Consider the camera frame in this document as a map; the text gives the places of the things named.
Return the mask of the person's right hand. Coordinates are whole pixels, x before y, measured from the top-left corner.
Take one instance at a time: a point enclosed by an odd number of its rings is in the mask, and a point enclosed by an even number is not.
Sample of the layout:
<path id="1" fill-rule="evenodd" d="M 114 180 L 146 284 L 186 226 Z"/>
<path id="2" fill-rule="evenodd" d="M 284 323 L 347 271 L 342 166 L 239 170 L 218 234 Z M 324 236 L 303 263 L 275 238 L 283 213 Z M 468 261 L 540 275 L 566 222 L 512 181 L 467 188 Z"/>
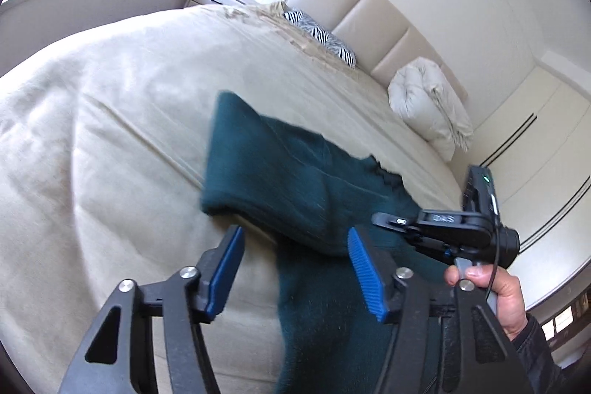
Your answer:
<path id="1" fill-rule="evenodd" d="M 460 274 L 456 266 L 451 266 L 446 269 L 444 279 L 450 286 L 456 285 L 461 279 L 467 279 L 477 287 L 487 287 L 492 275 L 492 265 L 468 267 L 464 275 Z M 513 341 L 528 324 L 520 281 L 505 269 L 498 268 L 492 291 L 497 295 L 497 318 L 507 337 Z"/>

